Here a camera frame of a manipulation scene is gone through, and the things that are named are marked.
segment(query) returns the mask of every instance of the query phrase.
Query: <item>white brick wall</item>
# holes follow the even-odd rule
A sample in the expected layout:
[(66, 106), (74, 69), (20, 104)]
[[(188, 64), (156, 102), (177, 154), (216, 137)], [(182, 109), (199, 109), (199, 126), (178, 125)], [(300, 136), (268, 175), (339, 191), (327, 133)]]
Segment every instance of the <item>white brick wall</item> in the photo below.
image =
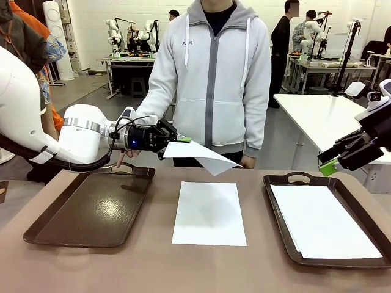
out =
[[(67, 0), (72, 25), (78, 43), (79, 56), (83, 68), (91, 67), (102, 70), (103, 67), (96, 59), (111, 53), (111, 47), (107, 42), (108, 27), (105, 23), (109, 18), (123, 18), (133, 20), (137, 28), (144, 28), (146, 20), (158, 19), (160, 22), (160, 35), (169, 23), (169, 10), (177, 9), (185, 13), (193, 0)], [(284, 14), (285, 0), (242, 0), (244, 5), (252, 6), (266, 23), (269, 34)], [(374, 11), (373, 26), (369, 30)], [(333, 15), (329, 18), (328, 26), (332, 26), (334, 32), (347, 31), (346, 24), (352, 17), (366, 18), (366, 25), (362, 33), (369, 39), (382, 39), (385, 29), (391, 25), (386, 22), (391, 12), (391, 0), (302, 0), (301, 17), (291, 21), (291, 30), (305, 18), (306, 11), (315, 9), (317, 12), (329, 10)], [(127, 27), (126, 23), (120, 23), (121, 30)]]

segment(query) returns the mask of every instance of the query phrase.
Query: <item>brown tray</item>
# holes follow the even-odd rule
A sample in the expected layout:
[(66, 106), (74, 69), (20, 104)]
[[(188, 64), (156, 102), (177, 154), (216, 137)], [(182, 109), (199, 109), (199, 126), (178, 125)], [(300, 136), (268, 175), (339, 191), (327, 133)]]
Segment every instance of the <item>brown tray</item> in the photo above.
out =
[[(292, 176), (305, 176), (309, 178), (309, 183), (303, 181), (289, 182)], [(388, 269), (391, 268), (391, 243), (384, 233), (380, 230), (373, 219), (368, 215), (365, 209), (354, 198), (352, 193), (337, 178), (314, 177), (303, 172), (293, 172), (285, 176), (264, 176), (263, 182), (276, 216), (277, 224), (285, 244), (289, 257), (296, 263), (307, 266), (318, 267), (341, 267), (355, 269)], [(271, 189), (271, 185), (299, 185), (299, 186), (327, 186), (334, 194), (336, 199), (342, 204), (357, 224), (362, 228), (365, 234), (371, 239), (372, 243), (383, 255), (382, 258), (373, 259), (305, 259), (301, 253), (296, 250), (292, 237), (289, 233), (277, 200)]]
[(122, 245), (155, 174), (155, 169), (123, 163), (80, 174), (25, 232), (32, 244), (114, 248)]

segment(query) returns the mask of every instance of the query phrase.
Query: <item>black hair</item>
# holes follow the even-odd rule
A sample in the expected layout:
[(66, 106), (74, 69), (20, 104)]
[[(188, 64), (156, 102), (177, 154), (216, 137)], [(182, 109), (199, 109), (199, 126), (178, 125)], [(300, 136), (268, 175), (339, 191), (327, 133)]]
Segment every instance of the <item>black hair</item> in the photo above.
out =
[(312, 18), (314, 20), (316, 18), (316, 11), (315, 10), (307, 11), (307, 17)]
[(170, 15), (172, 15), (173, 17), (178, 17), (179, 16), (179, 12), (177, 12), (176, 10), (171, 10), (170, 11)]
[(288, 13), (291, 9), (291, 4), (300, 4), (299, 0), (287, 0), (285, 2), (285, 13)]

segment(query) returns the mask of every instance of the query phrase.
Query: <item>orange jacket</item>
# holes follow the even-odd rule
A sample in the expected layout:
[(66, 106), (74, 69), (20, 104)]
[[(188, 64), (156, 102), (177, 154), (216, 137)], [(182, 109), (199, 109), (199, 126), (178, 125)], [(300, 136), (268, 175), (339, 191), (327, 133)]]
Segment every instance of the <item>orange jacket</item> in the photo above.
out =
[[(33, 30), (40, 34), (45, 40), (49, 37), (50, 30), (46, 26), (44, 26), (38, 19), (23, 11), (22, 8), (20, 8), (15, 2), (10, 1), (9, 3), (14, 14), (19, 15), (25, 23), (27, 23), (31, 28), (33, 28)], [(53, 105), (51, 106), (51, 112), (53, 114), (54, 127), (57, 131), (60, 131), (64, 123), (64, 119), (56, 112)]]

